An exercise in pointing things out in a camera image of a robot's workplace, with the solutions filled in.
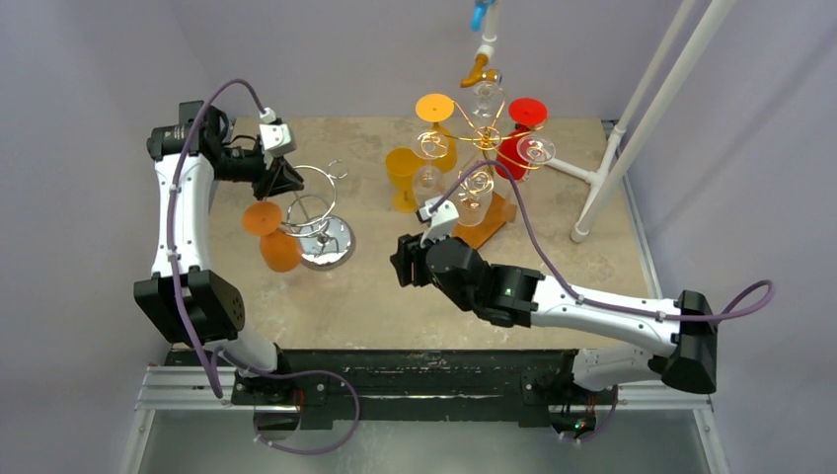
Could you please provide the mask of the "yellow plastic goblet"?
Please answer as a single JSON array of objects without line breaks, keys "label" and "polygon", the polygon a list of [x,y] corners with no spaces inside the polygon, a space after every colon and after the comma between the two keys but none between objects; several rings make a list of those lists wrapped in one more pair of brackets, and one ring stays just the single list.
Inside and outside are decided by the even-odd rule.
[{"label": "yellow plastic goblet", "polygon": [[419,119],[427,123],[427,128],[414,139],[414,153],[442,173],[451,172],[458,161],[457,150],[454,139],[449,137],[450,132],[442,126],[442,122],[453,115],[454,101],[444,94],[427,94],[417,100],[415,112]]},{"label": "yellow plastic goblet", "polygon": [[411,148],[396,148],[387,154],[385,168],[387,177],[395,189],[391,198],[394,209],[404,213],[414,212],[417,209],[413,179],[422,165],[423,161]]}]

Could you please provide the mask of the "red plastic wine glass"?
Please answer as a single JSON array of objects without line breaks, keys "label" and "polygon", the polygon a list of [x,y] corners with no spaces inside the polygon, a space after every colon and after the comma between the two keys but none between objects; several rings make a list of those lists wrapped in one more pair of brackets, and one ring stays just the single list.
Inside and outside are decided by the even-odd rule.
[{"label": "red plastic wine glass", "polygon": [[514,130],[499,145],[496,161],[501,166],[495,165],[495,171],[507,181],[519,181],[531,170],[532,164],[518,145],[548,118],[548,109],[537,99],[523,97],[513,100],[507,111],[514,121]]}]

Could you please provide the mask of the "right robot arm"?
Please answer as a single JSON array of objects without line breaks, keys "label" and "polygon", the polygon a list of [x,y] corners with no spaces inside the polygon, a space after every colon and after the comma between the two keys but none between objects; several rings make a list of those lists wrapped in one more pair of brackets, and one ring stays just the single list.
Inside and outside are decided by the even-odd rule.
[{"label": "right robot arm", "polygon": [[494,326],[564,328],[620,341],[610,349],[581,350],[557,371],[554,387],[566,401],[655,379],[692,394],[717,390],[718,325],[701,293],[642,299],[563,287],[535,270],[490,264],[459,238],[424,243],[420,235],[403,235],[390,262],[400,286],[431,284],[457,308]]}]

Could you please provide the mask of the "gold rack with wooden base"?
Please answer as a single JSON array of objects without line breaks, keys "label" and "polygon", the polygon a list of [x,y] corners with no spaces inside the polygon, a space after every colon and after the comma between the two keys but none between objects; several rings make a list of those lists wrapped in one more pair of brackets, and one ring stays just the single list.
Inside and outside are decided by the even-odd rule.
[{"label": "gold rack with wooden base", "polygon": [[458,208],[454,234],[478,248],[519,213],[513,187],[555,157],[555,145],[541,136],[547,107],[534,98],[509,101],[495,83],[476,87],[469,113],[452,98],[427,94],[417,100],[418,118],[429,124],[414,141],[415,154],[429,162],[445,160],[458,143],[473,149],[457,172],[448,198]]}]

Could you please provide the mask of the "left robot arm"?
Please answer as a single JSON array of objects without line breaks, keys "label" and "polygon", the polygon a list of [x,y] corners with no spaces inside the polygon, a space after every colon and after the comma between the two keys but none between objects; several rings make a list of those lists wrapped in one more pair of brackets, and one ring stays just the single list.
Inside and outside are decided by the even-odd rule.
[{"label": "left robot arm", "polygon": [[218,181],[249,183],[255,202],[242,226],[259,240],[267,267],[285,273],[300,266],[297,238],[283,230],[284,213],[271,198],[304,188],[285,159],[296,145],[289,126],[270,108],[259,113],[249,148],[229,137],[228,116],[206,101],[179,105],[179,120],[155,127],[146,141],[160,192],[159,237],[151,275],[133,285],[143,313],[172,344],[194,349],[209,386],[222,394],[217,366],[237,366],[271,404],[293,394],[294,377],[277,344],[246,324],[243,296],[212,268],[208,246],[211,195]]}]

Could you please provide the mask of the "clear tall flute glass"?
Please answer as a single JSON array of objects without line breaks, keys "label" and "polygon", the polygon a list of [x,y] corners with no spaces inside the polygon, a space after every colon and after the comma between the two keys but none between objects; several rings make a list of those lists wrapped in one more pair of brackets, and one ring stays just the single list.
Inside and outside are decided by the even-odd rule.
[{"label": "clear tall flute glass", "polygon": [[523,196],[531,190],[531,175],[556,157],[556,146],[552,140],[530,133],[514,141],[511,155],[511,178]]}]

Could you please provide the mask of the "clear short glass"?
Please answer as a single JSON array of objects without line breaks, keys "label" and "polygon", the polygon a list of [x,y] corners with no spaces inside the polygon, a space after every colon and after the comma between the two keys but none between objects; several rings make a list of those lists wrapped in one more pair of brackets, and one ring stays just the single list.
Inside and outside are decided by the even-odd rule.
[{"label": "clear short glass", "polygon": [[472,122],[477,126],[495,123],[505,100],[505,94],[500,85],[495,81],[483,80],[476,83],[471,88],[471,92],[470,115]]},{"label": "clear short glass", "polygon": [[458,174],[463,178],[453,195],[459,212],[459,224],[465,227],[480,225],[485,219],[494,196],[494,172],[490,165],[481,166],[468,173],[471,165],[464,166]]}]

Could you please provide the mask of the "clear wine glass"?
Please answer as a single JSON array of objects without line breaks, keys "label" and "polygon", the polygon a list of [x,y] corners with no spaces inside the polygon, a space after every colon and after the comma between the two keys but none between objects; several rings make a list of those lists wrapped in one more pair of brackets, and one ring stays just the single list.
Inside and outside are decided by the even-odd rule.
[{"label": "clear wine glass", "polygon": [[422,206],[427,200],[445,193],[444,173],[438,167],[438,162],[448,156],[448,141],[442,132],[428,129],[417,135],[412,149],[419,159],[412,189],[417,205]]}]

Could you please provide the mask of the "chrome wine glass rack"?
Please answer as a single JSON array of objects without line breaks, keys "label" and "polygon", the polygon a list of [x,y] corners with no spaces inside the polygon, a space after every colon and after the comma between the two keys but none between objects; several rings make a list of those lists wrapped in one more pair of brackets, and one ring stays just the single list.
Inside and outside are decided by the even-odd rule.
[{"label": "chrome wine glass rack", "polygon": [[314,271],[331,271],[353,255],[357,239],[348,222],[336,214],[338,182],[349,174],[340,159],[327,166],[296,165],[304,189],[293,192],[281,228],[298,244],[301,264]]}]

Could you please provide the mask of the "orange plastic goblet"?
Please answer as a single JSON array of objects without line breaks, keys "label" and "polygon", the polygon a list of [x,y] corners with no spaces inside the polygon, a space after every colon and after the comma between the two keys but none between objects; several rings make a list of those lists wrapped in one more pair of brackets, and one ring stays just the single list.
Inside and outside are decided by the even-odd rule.
[{"label": "orange plastic goblet", "polygon": [[298,240],[279,228],[282,217],[280,207],[267,200],[252,203],[242,217],[244,230],[260,238],[261,256],[276,273],[293,271],[302,262]]}]

